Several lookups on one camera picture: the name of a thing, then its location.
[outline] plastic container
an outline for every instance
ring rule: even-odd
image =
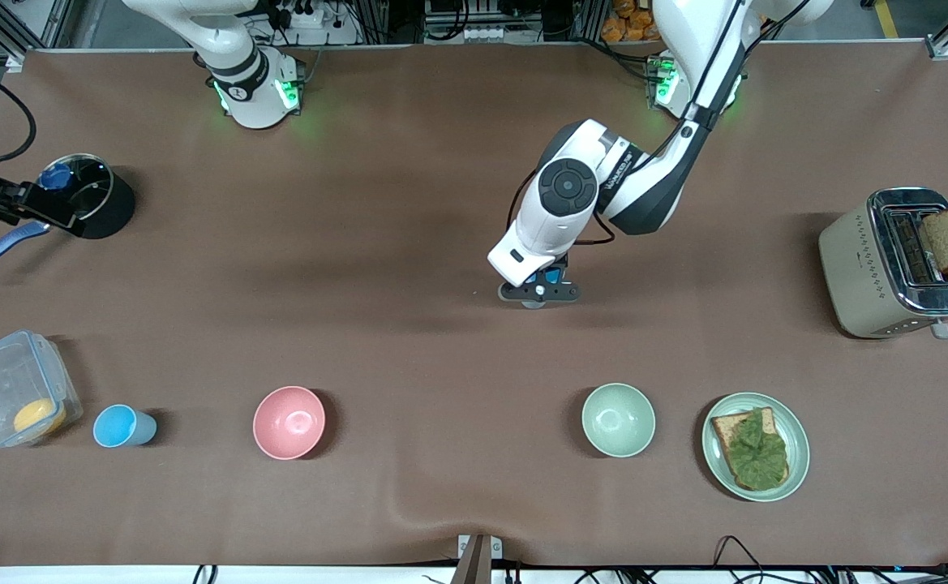
[[[30,330],[0,340],[0,448],[32,444],[81,415],[55,345]]]

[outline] floor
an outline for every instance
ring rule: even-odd
[[[47,0],[25,0],[25,3]],[[886,0],[900,37],[924,37],[948,19],[948,0]],[[75,47],[92,49],[165,49],[185,41],[154,19],[129,10],[121,0],[91,0],[74,31]],[[859,0],[834,0],[821,19],[806,27],[788,27],[782,40],[858,40],[882,38],[878,11],[863,10]]]

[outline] table surface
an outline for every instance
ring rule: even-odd
[[[582,299],[541,311],[500,303],[485,255],[552,133],[596,118],[653,148],[673,127],[606,57],[326,52],[303,114],[265,131],[204,75],[182,53],[33,54],[6,77],[39,133],[2,176],[94,152],[139,210],[0,260],[0,337],[54,339],[85,407],[0,450],[0,565],[414,562],[469,532],[540,565],[699,565],[727,533],[772,565],[948,560],[948,341],[842,336],[816,239],[877,189],[948,197],[948,62],[923,45],[763,45],[669,225],[578,248]],[[23,131],[0,99],[0,152]],[[658,413],[634,458],[581,436],[608,381]],[[251,437],[286,384],[328,407],[303,461]],[[786,500],[704,465],[703,415],[740,391],[808,432]],[[95,445],[118,402],[156,411],[155,444]]]

